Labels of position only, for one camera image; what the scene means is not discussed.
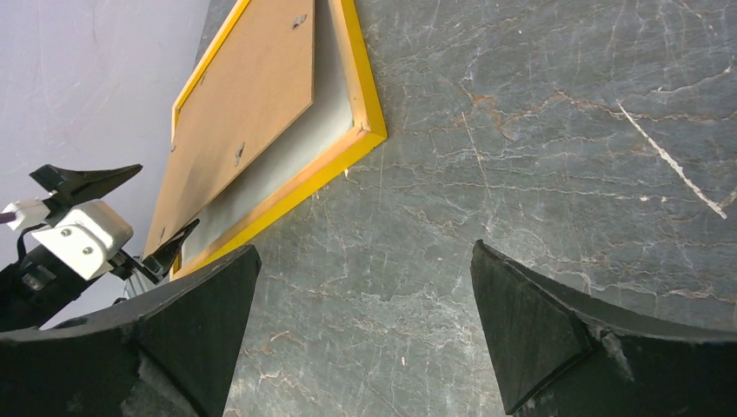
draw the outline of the marble surface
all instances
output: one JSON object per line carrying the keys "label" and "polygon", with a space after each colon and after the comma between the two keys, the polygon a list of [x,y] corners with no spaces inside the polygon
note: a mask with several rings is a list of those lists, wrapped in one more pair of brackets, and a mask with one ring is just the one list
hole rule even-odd
{"label": "marble surface", "polygon": [[356,6],[390,138],[253,241],[225,415],[503,415],[479,238],[634,311],[737,328],[733,3]]}

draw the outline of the black plastic part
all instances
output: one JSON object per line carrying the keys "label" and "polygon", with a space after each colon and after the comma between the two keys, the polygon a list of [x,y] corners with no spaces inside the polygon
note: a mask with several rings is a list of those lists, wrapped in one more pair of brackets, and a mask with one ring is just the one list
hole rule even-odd
{"label": "black plastic part", "polygon": [[471,276],[507,414],[737,415],[736,333],[618,308],[482,241]]}
{"label": "black plastic part", "polygon": [[184,241],[187,240],[187,237],[195,230],[198,224],[200,224],[200,220],[195,219],[187,226],[184,226],[176,235],[160,246],[156,252],[146,256],[143,259],[143,266],[159,276],[168,274],[171,266],[174,265],[174,260],[179,255],[179,251],[182,250]]}
{"label": "black plastic part", "polygon": [[141,171],[140,164],[119,169],[74,171],[53,165],[43,165],[30,177],[43,189],[54,193],[43,202],[50,210],[46,221],[55,226],[71,208],[83,202],[97,200],[120,187]]}
{"label": "black plastic part", "polygon": [[0,271],[0,332],[43,325],[94,281],[85,281],[44,246],[35,247]]}
{"label": "black plastic part", "polygon": [[62,328],[0,334],[0,410],[221,416],[260,268],[242,247]]}

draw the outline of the purple cable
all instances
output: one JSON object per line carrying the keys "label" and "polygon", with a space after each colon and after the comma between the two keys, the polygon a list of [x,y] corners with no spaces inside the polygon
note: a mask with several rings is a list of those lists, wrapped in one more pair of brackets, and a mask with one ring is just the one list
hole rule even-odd
{"label": "purple cable", "polygon": [[15,213],[0,213],[0,224],[10,223],[16,220]]}

